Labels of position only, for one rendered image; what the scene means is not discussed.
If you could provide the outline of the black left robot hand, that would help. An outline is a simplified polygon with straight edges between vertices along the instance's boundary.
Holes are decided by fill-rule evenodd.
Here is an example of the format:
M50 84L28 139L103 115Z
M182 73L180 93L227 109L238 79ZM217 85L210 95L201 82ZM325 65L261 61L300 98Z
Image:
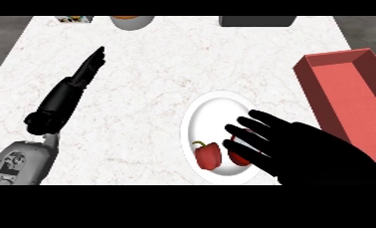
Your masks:
M59 82L37 110L27 115L24 122L31 134L55 134L61 131L72 116L84 90L105 63L105 48L100 47L84 61L74 76Z

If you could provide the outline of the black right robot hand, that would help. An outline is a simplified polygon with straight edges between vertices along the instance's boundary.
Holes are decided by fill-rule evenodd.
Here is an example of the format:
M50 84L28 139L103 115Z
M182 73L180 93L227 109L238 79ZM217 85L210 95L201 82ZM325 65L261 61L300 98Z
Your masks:
M376 185L376 161L345 140L302 122L251 110L226 131L246 145L223 146L277 178L282 185Z

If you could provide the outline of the red cardboard box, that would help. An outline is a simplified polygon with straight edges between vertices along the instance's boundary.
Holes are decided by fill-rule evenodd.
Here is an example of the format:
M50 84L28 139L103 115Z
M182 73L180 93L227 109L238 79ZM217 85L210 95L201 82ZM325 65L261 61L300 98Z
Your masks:
M305 55L294 72L320 128L376 161L376 54L370 48Z

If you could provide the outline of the white oval plate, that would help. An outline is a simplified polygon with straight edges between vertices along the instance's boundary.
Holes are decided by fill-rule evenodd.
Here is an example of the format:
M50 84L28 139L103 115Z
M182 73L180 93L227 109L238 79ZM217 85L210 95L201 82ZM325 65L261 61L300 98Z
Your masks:
M210 183L217 185L239 185L246 183L257 175L260 168L249 164L236 165L227 156L227 149L221 142L232 138L224 126L236 124L236 119L248 115L252 104L238 93L213 91L202 94L187 107L182 123L182 145L190 168ZM193 151L201 148L193 142L205 144L215 142L221 153L221 165L214 170L201 169Z

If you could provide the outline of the colourful printed box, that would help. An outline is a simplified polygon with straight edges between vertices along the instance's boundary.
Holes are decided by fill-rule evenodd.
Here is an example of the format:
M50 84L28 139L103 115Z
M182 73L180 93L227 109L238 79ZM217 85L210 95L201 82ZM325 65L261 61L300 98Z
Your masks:
M92 23L95 16L55 16L62 23Z

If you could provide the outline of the red bell pepper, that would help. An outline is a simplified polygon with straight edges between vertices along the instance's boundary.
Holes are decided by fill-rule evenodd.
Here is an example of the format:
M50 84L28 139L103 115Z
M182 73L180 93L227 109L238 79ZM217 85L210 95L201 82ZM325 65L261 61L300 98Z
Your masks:
M202 141L196 140L193 144L199 145L199 148L193 151L199 168L215 170L221 165L221 153L217 143L205 144Z

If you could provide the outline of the grey bowl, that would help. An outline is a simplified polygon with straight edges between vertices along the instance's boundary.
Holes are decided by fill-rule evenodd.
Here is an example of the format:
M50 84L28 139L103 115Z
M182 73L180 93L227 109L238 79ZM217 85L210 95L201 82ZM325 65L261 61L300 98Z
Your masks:
M111 17L112 22L115 24L115 26L121 29L121 30L127 30L127 31L136 31L143 29L155 20L154 16L137 16L134 18L118 18L115 16Z

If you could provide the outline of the dark grey appliance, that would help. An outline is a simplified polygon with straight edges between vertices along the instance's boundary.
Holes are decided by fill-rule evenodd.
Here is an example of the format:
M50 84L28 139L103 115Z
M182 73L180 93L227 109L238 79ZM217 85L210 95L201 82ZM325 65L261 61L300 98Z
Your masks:
M289 27L295 16L220 16L221 27Z

